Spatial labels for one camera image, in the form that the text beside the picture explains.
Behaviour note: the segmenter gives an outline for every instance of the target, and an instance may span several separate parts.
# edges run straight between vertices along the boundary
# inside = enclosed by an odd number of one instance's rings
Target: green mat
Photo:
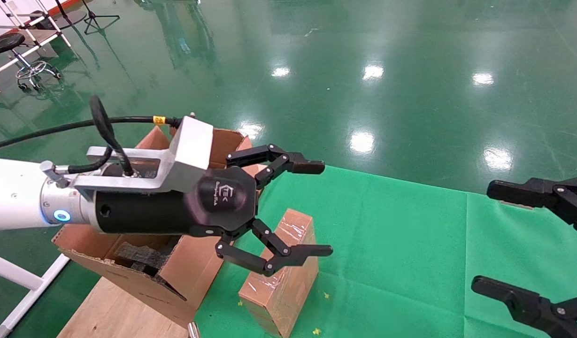
[[[261,205],[271,228],[289,207],[313,216],[318,243],[335,250],[320,259],[293,338],[546,337],[473,293],[479,274],[554,302],[577,296],[577,233],[548,210],[334,167],[280,176]],[[260,253],[249,235],[238,247]],[[238,305],[247,274],[224,264],[196,316],[203,337],[267,336]]]

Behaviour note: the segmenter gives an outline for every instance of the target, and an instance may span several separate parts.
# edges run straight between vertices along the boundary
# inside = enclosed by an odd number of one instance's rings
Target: green epoxy floor
[[[456,190],[577,176],[577,0],[90,5],[121,20],[65,30],[75,53],[60,41],[42,53],[60,84],[24,94],[12,69],[0,75],[0,141],[89,119],[96,93],[110,116],[194,111],[255,144]],[[150,127],[115,128],[130,147]],[[0,157],[85,163],[91,145],[104,143],[82,129]],[[0,255],[41,274],[55,230],[1,231]],[[97,279],[69,265],[12,336],[55,337]],[[24,294],[0,278],[0,322]]]

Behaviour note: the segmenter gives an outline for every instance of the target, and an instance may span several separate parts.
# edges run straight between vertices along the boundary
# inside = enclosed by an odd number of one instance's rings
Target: stool
[[[15,76],[17,78],[17,86],[21,90],[27,90],[28,88],[27,84],[22,83],[22,80],[29,81],[31,87],[35,90],[41,90],[42,86],[39,82],[40,77],[38,74],[43,71],[50,73],[55,79],[61,79],[63,77],[57,68],[54,68],[48,62],[36,61],[29,63],[26,58],[15,51],[14,48],[21,45],[24,41],[25,36],[21,33],[9,33],[0,36],[0,53],[11,51],[13,55],[15,55],[15,58],[22,64],[22,67],[17,71]]]

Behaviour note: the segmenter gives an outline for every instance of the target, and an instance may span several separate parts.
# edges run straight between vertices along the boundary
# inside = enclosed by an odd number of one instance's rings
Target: robotic arm
[[[0,229],[70,223],[103,233],[219,236],[219,257],[265,276],[331,255],[331,246],[287,246],[256,218],[257,189],[284,171],[320,174],[324,162],[270,144],[229,154],[225,169],[209,169],[212,142],[212,126],[185,117],[169,149],[121,150],[131,176],[104,161],[118,155],[105,147],[89,148],[88,158],[104,165],[81,174],[50,161],[0,160]],[[255,177],[241,168],[263,162],[270,163]],[[274,254],[269,261],[231,246],[248,231]]]
[[[507,203],[546,207],[577,231],[577,177],[561,182],[531,178],[524,184],[494,180],[486,195]],[[503,302],[514,321],[541,330],[552,338],[577,338],[577,297],[552,303],[539,293],[485,276],[476,276],[471,289]]]

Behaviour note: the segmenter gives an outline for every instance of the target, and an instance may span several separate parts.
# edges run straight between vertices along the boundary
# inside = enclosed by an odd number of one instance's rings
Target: blue led ring
[[[69,222],[69,220],[71,220],[71,215],[65,210],[57,210],[54,212],[53,216],[57,221],[61,222]]]

